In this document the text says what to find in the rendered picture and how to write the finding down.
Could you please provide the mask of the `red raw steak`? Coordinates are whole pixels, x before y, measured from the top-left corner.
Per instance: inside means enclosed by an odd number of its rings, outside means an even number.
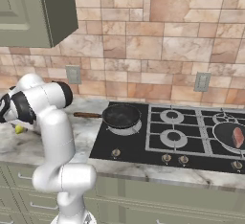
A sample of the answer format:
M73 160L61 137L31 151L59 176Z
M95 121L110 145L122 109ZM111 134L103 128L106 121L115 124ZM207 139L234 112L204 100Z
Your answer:
M239 127L236 127L233 131L233 142L236 148L241 148L244 143L244 135Z

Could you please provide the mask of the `black gas hob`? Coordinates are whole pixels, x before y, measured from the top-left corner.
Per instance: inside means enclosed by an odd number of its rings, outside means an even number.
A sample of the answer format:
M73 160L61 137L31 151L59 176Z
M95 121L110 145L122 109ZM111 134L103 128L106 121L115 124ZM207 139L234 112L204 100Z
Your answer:
M245 154L235 154L224 148L213 136L218 123L245 125L245 109L206 108L170 104L133 104L142 114L141 123L131 135L115 134L103 123L90 157L109 161L138 163L175 168L202 169L245 174ZM121 155L112 156L114 149ZM164 154L171 160L162 161ZM186 155L189 162L179 163ZM233 161L243 168L236 170Z

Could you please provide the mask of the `green base cupboard front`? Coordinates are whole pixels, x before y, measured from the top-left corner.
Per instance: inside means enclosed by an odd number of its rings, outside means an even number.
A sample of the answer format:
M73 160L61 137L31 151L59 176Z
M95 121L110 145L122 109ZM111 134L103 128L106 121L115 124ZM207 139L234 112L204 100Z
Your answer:
M245 193L100 176L85 198L99 224L245 224Z

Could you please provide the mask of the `green drawer front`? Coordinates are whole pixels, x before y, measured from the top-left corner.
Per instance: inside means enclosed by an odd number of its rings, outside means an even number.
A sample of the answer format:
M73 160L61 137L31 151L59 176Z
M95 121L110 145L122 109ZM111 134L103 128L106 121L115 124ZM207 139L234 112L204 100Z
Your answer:
M33 208L30 206L30 202L33 202L35 205L55 207L58 206L56 203L56 196L49 193L40 193L36 190L18 190L14 189L12 191L16 197L16 200L19 204L19 207L22 211L32 214L47 214L47 215L56 215L58 210L45 210L39 208Z
M25 167L22 165L17 165L17 166L8 166L8 170L9 170L9 173L12 177L14 184L18 188L26 188L26 189L32 189L33 188L34 168ZM21 172L21 174L24 176L32 177L32 181L18 178L18 176L17 176L18 172Z

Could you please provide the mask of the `grey wall socket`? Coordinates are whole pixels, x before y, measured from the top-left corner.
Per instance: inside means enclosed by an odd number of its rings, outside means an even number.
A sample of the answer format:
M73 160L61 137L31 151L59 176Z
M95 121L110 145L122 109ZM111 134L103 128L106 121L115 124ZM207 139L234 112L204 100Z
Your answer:
M207 92L211 80L211 73L197 73L194 84L195 92Z
M66 75L70 84L81 84L80 68L77 65L67 65Z

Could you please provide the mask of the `green wall cupboard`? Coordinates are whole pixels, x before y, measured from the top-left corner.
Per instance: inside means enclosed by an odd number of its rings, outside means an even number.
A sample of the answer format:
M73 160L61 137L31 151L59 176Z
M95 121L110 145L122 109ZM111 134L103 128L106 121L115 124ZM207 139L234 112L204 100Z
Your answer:
M77 29L75 0L0 0L0 47L52 48Z

